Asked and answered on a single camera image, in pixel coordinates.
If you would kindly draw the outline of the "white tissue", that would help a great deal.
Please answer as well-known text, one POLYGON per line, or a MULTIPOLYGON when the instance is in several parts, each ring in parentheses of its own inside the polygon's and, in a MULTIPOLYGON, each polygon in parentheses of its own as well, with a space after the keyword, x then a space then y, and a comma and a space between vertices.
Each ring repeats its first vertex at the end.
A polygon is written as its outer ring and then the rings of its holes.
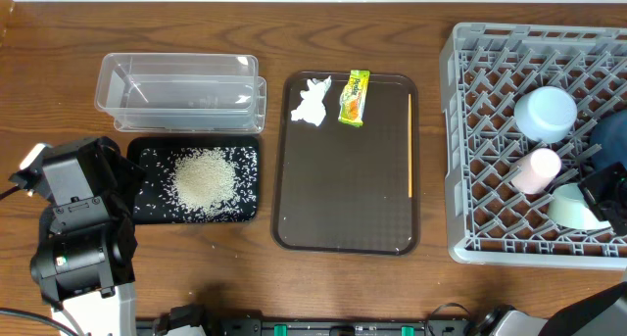
POLYGON ((331 77, 307 80, 307 89, 300 92, 302 98, 298 107, 290 113, 291 121, 305 121, 320 126, 326 117, 323 99, 332 84, 331 77))

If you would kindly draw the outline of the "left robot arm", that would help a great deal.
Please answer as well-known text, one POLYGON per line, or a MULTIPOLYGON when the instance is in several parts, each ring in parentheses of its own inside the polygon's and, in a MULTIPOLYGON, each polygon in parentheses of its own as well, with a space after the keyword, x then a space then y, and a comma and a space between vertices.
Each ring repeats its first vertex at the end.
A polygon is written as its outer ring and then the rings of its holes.
POLYGON ((61 333, 136 334, 132 212, 144 176, 106 136, 40 143, 10 176, 49 203, 29 268, 61 333))

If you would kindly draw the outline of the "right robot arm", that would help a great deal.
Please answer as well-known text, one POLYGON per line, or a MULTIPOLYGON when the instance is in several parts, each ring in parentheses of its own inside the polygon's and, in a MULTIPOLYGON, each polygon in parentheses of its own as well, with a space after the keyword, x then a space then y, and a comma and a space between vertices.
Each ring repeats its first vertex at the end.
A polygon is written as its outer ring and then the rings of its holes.
MULTIPOLYGON (((626 233, 626 168, 615 163, 578 184, 593 214, 609 221, 619 235, 626 233)), ((532 317, 509 305, 484 316, 469 335, 623 336, 626 334, 624 281, 568 306, 549 319, 532 317)))

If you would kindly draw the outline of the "pink cup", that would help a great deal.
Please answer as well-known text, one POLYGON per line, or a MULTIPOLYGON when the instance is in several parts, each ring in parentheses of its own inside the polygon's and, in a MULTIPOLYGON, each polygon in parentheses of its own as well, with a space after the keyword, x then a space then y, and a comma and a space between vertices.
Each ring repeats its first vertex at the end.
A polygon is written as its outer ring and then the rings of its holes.
POLYGON ((519 169, 510 181, 514 188, 524 194, 538 194, 561 170, 561 159, 554 150, 540 148, 516 161, 511 168, 519 169))

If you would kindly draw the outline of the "dark blue plate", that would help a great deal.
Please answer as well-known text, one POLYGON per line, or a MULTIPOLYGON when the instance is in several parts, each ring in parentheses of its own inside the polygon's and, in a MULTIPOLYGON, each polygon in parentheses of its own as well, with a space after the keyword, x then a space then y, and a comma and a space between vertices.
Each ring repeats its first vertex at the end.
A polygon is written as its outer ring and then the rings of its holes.
POLYGON ((590 145, 600 145, 601 149, 592 156, 595 170, 602 170, 615 163, 626 164, 626 111, 617 112, 603 118, 593 129, 590 145))

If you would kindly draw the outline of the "light blue bowl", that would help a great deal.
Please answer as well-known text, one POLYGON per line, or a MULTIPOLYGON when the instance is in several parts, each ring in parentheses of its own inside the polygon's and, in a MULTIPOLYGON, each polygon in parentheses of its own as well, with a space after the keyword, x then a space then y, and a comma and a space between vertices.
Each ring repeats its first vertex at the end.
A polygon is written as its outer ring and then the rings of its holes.
POLYGON ((514 119, 518 130, 530 140, 552 144, 570 131, 577 119, 577 106, 566 91, 544 86, 516 102, 514 119))

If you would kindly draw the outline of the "wooden chopstick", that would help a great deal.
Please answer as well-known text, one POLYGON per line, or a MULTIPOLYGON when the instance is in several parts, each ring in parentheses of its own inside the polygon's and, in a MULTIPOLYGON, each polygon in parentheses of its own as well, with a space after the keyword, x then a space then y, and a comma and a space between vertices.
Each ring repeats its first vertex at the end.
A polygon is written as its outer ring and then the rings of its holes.
POLYGON ((412 169, 412 98, 408 94, 408 197, 412 198, 413 193, 413 169, 412 169))

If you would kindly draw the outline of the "mint green bowl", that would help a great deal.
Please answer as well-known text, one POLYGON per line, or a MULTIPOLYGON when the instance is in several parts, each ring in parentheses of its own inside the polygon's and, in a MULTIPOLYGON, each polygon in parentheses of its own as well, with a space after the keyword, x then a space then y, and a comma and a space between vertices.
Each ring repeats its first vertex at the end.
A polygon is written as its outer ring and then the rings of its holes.
POLYGON ((579 229, 596 230, 609 228, 608 221, 600 221, 589 209, 576 183, 561 185, 553 192, 547 216, 558 225, 579 229))

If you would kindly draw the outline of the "yellow snack wrapper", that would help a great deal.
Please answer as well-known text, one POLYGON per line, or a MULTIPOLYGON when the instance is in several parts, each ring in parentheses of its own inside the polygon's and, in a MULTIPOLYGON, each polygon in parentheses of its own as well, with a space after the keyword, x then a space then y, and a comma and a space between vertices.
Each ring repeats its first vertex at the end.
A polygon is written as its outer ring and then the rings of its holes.
POLYGON ((363 125, 363 110, 370 71, 352 70, 340 95, 338 121, 354 127, 363 125))

